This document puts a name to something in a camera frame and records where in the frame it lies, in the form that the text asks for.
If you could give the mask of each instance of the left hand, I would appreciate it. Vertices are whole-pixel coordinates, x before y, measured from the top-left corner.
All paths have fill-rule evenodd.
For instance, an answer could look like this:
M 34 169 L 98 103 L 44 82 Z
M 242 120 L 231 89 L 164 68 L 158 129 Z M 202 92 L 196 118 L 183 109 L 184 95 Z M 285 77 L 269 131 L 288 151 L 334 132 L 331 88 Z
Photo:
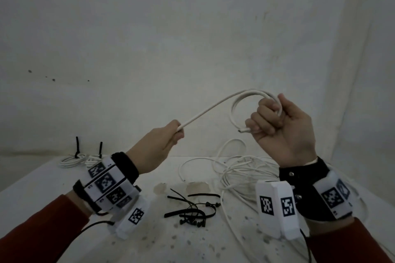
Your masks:
M 171 148 L 184 138 L 184 130 L 177 132 L 180 125 L 179 121 L 173 120 L 162 128 L 152 129 L 126 152 L 139 174 L 155 170 L 167 158 Z

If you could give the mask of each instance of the red long-sleeve shirt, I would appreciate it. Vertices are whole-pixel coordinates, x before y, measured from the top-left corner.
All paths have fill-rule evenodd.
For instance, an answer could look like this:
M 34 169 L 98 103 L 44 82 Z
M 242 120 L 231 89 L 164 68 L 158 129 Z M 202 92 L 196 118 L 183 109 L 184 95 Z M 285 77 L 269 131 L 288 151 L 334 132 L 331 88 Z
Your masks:
M 61 195 L 0 239 L 0 258 L 7 263 L 56 262 L 88 223 L 87 216 Z M 340 230 L 307 238 L 317 263 L 391 263 L 356 218 Z

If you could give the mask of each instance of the white wall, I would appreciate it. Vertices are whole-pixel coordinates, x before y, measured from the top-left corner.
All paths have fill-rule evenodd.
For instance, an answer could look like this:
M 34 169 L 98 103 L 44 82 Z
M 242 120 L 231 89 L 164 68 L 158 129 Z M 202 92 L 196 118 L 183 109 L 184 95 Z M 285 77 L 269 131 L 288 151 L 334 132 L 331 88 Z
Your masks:
M 395 0 L 376 6 L 332 162 L 395 205 Z
M 151 128 L 251 87 L 286 93 L 316 123 L 344 0 L 0 4 L 0 155 L 12 165 L 12 156 L 73 152 L 75 136 L 84 152 L 100 141 L 105 153 L 126 150 Z M 229 106 L 188 126 L 172 155 L 214 155 L 237 137 Z

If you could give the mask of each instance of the white table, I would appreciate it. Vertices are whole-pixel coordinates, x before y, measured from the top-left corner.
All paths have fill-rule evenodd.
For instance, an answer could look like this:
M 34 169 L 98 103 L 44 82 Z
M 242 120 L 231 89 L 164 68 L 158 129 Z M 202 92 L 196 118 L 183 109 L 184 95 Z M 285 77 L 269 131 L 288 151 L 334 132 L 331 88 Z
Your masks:
M 122 241 L 110 235 L 106 225 L 96 225 L 79 236 L 59 262 L 248 262 L 226 224 L 221 207 L 216 216 L 207 220 L 205 228 L 180 225 L 180 218 L 176 216 L 163 218 L 166 212 L 185 208 L 184 203 L 166 198 L 169 194 L 174 195 L 170 188 L 185 196 L 209 189 L 219 192 L 215 190 L 216 175 L 208 160 L 197 159 L 185 165 L 183 171 L 187 182 L 194 183 L 180 180 L 178 166 L 189 159 L 192 157 L 170 157 L 158 169 L 136 181 L 142 194 L 151 201 L 151 210 L 132 237 Z M 70 191 L 80 175 L 86 172 L 82 165 L 61 169 L 56 164 L 58 161 L 59 158 L 54 158 L 0 192 L 0 236 L 60 194 Z M 395 208 L 368 190 L 359 186 L 358 189 L 370 208 L 369 231 L 395 252 Z M 216 201 L 210 198 L 200 197 L 200 201 Z M 224 196 L 224 202 L 238 235 L 262 262 L 306 262 L 288 242 L 262 234 L 257 226 L 258 215 L 251 209 L 230 194 Z M 364 218 L 359 202 L 355 214 Z M 91 222 L 106 219 L 108 216 L 93 216 Z

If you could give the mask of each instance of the hand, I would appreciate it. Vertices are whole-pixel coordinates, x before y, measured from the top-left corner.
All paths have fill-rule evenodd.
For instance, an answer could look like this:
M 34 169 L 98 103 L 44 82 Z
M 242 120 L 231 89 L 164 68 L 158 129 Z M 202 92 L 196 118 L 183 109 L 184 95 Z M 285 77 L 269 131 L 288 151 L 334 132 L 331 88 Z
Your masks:
M 179 121 L 173 120 L 162 128 L 152 129 L 126 152 L 139 174 L 155 170 L 167 158 L 171 148 L 184 138 L 184 130 L 177 132 L 180 125 Z
M 261 148 L 280 167 L 302 166 L 317 158 L 311 118 L 284 94 L 279 94 L 283 113 L 277 116 L 279 105 L 268 98 L 259 101 L 259 107 L 245 121 Z

